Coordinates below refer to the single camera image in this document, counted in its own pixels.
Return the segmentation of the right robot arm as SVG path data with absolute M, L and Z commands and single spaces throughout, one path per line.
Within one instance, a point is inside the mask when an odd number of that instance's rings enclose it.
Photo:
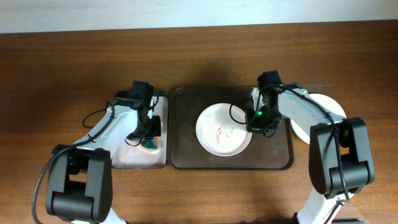
M 331 223 L 354 194 L 374 182 L 368 130 L 361 118 L 344 118 L 316 102 L 298 83 L 285 84 L 277 71 L 257 78 L 259 91 L 246 111 L 246 129 L 267 138 L 287 118 L 310 137 L 308 171 L 313 189 L 294 223 Z

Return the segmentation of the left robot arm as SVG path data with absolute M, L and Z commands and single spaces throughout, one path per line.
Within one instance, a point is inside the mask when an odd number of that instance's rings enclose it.
M 72 223 L 124 223 L 112 208 L 111 159 L 124 142 L 136 147 L 161 135 L 160 117 L 152 115 L 158 101 L 152 85 L 134 81 L 116 93 L 88 134 L 53 149 L 42 171 L 49 176 L 49 215 Z

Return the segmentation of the white plate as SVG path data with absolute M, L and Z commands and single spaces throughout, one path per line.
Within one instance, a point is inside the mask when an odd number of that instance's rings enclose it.
M 217 103 L 204 109 L 199 115 L 195 132 L 201 146 L 208 152 L 229 157 L 242 152 L 252 134 L 246 131 L 245 112 L 228 103 Z
M 327 110 L 346 118 L 345 111 L 343 110 L 341 105 L 333 98 L 318 93 L 310 93 L 309 96 L 317 103 L 325 107 Z M 296 134 L 296 136 L 303 142 L 310 144 L 310 136 L 295 121 L 291 120 L 290 123 L 292 130 Z

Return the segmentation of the green yellow sponge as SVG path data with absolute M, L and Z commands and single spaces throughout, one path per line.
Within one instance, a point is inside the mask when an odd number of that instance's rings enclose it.
M 152 139 L 144 139 L 139 144 L 138 148 L 144 152 L 148 153 L 156 153 L 160 149 L 160 139 L 152 138 Z

